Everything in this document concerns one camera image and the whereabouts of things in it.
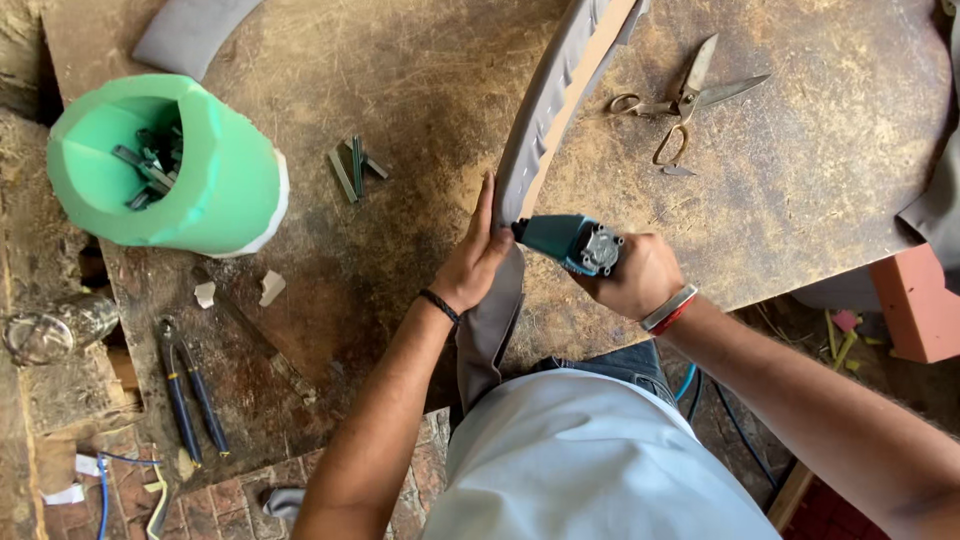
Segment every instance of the man's right hand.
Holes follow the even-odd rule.
[[[570,274],[593,300],[640,321],[684,288],[673,250],[659,234],[623,234],[620,259],[606,278]]]

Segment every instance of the wooden workbench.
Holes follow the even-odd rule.
[[[55,4],[44,26],[64,101],[148,69],[130,52],[162,0]],[[221,48],[204,86],[286,154],[291,200],[255,256],[217,261],[124,248],[105,254],[148,412],[167,459],[179,438],[154,324],[173,312],[197,340],[234,456],[210,483],[319,447],[405,309],[464,233],[495,169],[566,0],[270,0]],[[724,308],[744,306],[886,257],[911,241],[894,214],[924,187],[945,142],[948,53],[937,3],[654,0],[631,44],[566,133],[538,212],[583,212],[622,231],[659,229],[687,277]],[[762,86],[691,124],[689,178],[651,156],[673,118],[611,118],[632,91],[660,99],[721,32],[708,85],[762,73]],[[360,133],[392,172],[349,205],[325,154]],[[304,406],[222,309],[193,298],[201,263],[318,388]],[[257,305],[259,279],[287,289]],[[643,336],[595,305],[555,264],[527,257],[526,305],[508,358],[604,353]],[[455,395],[452,347],[431,406]]]

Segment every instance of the green foam cylinder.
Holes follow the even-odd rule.
[[[136,131],[180,118],[183,161],[170,192],[143,210],[126,205],[144,181],[110,151],[139,149]],[[126,246],[163,246],[211,257],[256,252],[287,209],[286,160],[250,120],[193,79],[138,75],[70,104],[50,132],[47,174],[80,228]]]

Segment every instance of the man's left hand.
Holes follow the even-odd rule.
[[[467,237],[453,249],[429,287],[457,314],[476,306],[487,295],[496,269],[514,245],[509,227],[491,234],[492,209],[493,173],[487,171]]]

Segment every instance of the cable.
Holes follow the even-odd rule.
[[[684,375],[684,381],[680,384],[680,390],[673,395],[674,401],[679,401],[680,398],[686,393],[686,389],[690,387],[690,383],[693,382],[693,375],[697,373],[697,364],[690,362],[690,367],[686,368],[686,375]]]
[[[693,415],[697,413],[697,405],[700,404],[700,396],[704,394],[704,370],[697,370],[697,391],[693,394],[693,401],[690,402],[690,410],[686,413],[686,422],[693,424]]]
[[[101,513],[100,517],[100,532],[97,533],[97,540],[104,540],[104,537],[107,535],[107,510],[109,499],[107,498],[107,466],[104,465],[104,457],[101,454],[97,454],[97,468],[100,469],[100,495],[101,499],[104,500],[104,511]]]
[[[759,454],[756,453],[754,445],[750,444],[750,439],[747,438],[747,433],[743,432],[743,428],[740,427],[740,423],[736,421],[736,415],[733,414],[733,409],[730,407],[730,403],[727,402],[727,396],[724,395],[723,390],[720,388],[720,384],[715,380],[713,382],[713,387],[717,390],[717,395],[720,396],[720,401],[723,402],[723,407],[727,410],[727,415],[730,416],[731,421],[733,421],[733,426],[736,428],[736,432],[740,434],[740,440],[743,441],[743,444],[746,445],[747,450],[750,451],[750,455],[754,457],[756,464],[760,466],[760,469],[763,469],[763,474],[766,475],[767,479],[770,480],[770,484],[774,486],[774,489],[779,488],[777,485],[777,480],[774,479],[773,473],[770,472],[770,469],[767,468],[766,464],[763,463],[763,460],[760,459]]]
[[[128,463],[136,463],[138,465],[159,465],[159,461],[154,461],[152,459],[132,459],[130,457],[123,457],[122,455],[111,454],[109,452],[100,452],[100,455],[105,455],[106,457],[112,457],[113,459],[119,459],[121,461],[126,461]]]
[[[104,500],[103,511],[101,512],[100,517],[100,532],[97,533],[97,540],[104,540],[107,536],[107,513],[109,510],[109,497],[107,490],[107,464],[104,461],[104,457],[109,457],[111,459],[119,459],[121,461],[127,461],[128,463],[136,463],[137,465],[158,465],[159,461],[153,461],[152,459],[131,459],[129,457],[123,457],[122,455],[111,454],[109,452],[98,452],[97,453],[97,469],[100,470],[100,493],[102,499]]]

